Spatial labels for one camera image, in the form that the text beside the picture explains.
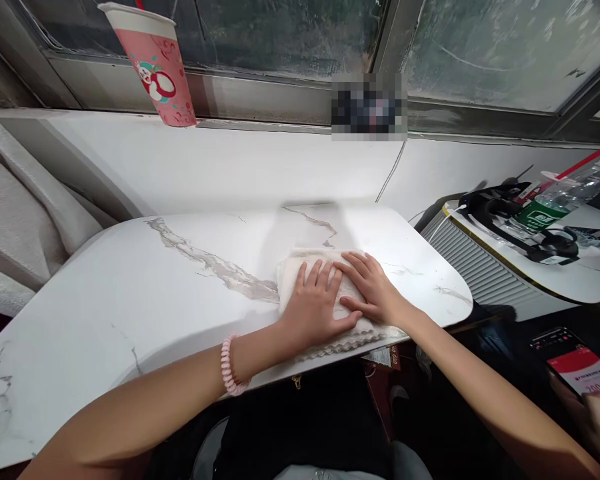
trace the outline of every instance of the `pink paper cup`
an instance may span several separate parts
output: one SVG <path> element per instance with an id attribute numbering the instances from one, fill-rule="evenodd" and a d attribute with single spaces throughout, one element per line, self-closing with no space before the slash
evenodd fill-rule
<path id="1" fill-rule="evenodd" d="M 170 127 L 196 125 L 175 22 L 118 3 L 101 3 L 160 118 Z"/>

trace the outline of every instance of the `white marble tabletop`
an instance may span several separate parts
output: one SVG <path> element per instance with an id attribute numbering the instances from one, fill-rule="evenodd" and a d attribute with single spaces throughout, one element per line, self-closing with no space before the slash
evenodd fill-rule
<path id="1" fill-rule="evenodd" d="M 398 290 L 441 326 L 471 312 L 458 272 L 377 204 L 131 220 L 87 242 L 0 333 L 0 468 L 32 458 L 120 382 L 275 322 L 276 266 L 294 247 L 375 255 Z M 279 365 L 252 386 L 391 341 Z"/>
<path id="2" fill-rule="evenodd" d="M 457 201 L 447 202 L 445 206 L 454 209 L 457 207 Z M 600 302 L 600 248 L 580 249 L 580 259 L 568 265 L 544 265 L 532 262 L 518 250 L 493 238 L 491 232 L 473 217 L 467 218 L 460 212 L 454 212 L 452 216 L 486 243 L 496 258 L 512 264 L 542 287 L 579 303 Z M 583 205 L 560 219 L 553 227 L 562 228 L 565 225 L 600 229 L 600 210 Z"/>

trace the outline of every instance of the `window glass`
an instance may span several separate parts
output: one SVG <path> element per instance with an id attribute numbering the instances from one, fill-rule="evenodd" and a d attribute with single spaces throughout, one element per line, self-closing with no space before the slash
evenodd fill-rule
<path id="1" fill-rule="evenodd" d="M 427 0 L 410 97 L 556 112 L 600 68 L 600 0 Z"/>
<path id="2" fill-rule="evenodd" d="M 22 0 L 50 47 L 125 56 L 96 0 Z M 135 6 L 133 0 L 119 0 Z M 191 67 L 328 81 L 367 73 L 388 0 L 144 0 L 173 18 Z"/>

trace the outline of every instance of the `window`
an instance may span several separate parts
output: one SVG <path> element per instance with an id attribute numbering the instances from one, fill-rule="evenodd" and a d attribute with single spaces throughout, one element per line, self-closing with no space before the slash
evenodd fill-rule
<path id="1" fill-rule="evenodd" d="M 124 0 L 135 6 L 133 0 Z M 177 24 L 186 66 L 328 81 L 370 70 L 387 0 L 145 0 Z M 95 0 L 23 0 L 60 53 L 125 58 Z"/>
<path id="2" fill-rule="evenodd" d="M 152 111 L 104 0 L 0 0 L 0 54 L 50 107 Z M 134 0 L 119 0 L 134 5 Z M 334 73 L 402 73 L 409 130 L 600 143 L 600 0 L 144 0 L 198 116 L 328 125 Z"/>

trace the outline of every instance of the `hand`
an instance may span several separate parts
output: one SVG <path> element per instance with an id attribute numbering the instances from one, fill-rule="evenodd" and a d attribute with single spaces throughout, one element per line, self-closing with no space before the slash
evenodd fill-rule
<path id="1" fill-rule="evenodd" d="M 341 262 L 334 262 L 334 266 L 344 272 L 360 293 L 367 299 L 362 303 L 351 297 L 340 298 L 340 303 L 351 310 L 360 310 L 365 316 L 385 325 L 395 325 L 405 312 L 421 312 L 406 300 L 396 290 L 385 275 L 378 260 L 365 253 L 343 253 L 342 258 L 350 262 L 350 267 Z"/>
<path id="2" fill-rule="evenodd" d="M 333 318 L 333 306 L 342 282 L 342 272 L 337 271 L 329 283 L 333 264 L 327 262 L 318 275 L 321 265 L 322 260 L 316 261 L 305 281 L 307 262 L 302 263 L 293 294 L 277 322 L 282 326 L 281 331 L 289 335 L 296 353 L 351 330 L 362 317 L 362 312 L 354 311 L 346 318 Z"/>
<path id="3" fill-rule="evenodd" d="M 553 372 L 549 372 L 549 384 L 600 461 L 600 392 L 584 394 L 581 403 Z"/>

